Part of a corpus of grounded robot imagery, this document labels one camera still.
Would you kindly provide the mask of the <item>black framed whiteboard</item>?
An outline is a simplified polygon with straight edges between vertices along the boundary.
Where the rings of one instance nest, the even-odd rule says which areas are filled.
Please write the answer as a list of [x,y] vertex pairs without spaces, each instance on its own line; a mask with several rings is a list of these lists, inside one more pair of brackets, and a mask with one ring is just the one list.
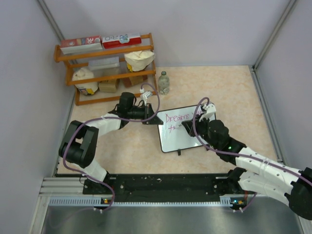
[[182,150],[202,146],[196,137],[188,135],[184,127],[175,128],[181,122],[192,119],[195,108],[196,106],[193,105],[158,112],[157,116],[163,121],[163,125],[158,125],[160,147],[163,153],[176,151],[180,155]]

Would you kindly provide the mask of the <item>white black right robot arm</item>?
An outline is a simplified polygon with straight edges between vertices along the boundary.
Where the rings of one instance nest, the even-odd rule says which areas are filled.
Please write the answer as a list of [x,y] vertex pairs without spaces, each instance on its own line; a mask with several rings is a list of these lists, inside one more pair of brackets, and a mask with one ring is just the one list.
[[236,166],[227,181],[233,193],[241,190],[266,195],[287,205],[298,216],[312,218],[312,170],[288,167],[255,152],[229,135],[221,120],[182,122],[191,137],[205,140],[221,160]]

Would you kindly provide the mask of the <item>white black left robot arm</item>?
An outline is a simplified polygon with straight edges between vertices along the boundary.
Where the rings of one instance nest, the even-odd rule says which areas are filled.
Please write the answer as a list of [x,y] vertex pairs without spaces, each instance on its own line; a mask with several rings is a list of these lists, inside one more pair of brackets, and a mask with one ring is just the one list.
[[98,138],[109,132],[120,130],[129,122],[141,122],[145,125],[162,125],[152,105],[147,102],[153,95],[151,91],[141,91],[141,101],[133,93],[121,94],[119,103],[107,114],[85,122],[72,121],[63,137],[58,154],[65,168],[79,172],[94,181],[99,193],[109,191],[109,174],[95,159]]

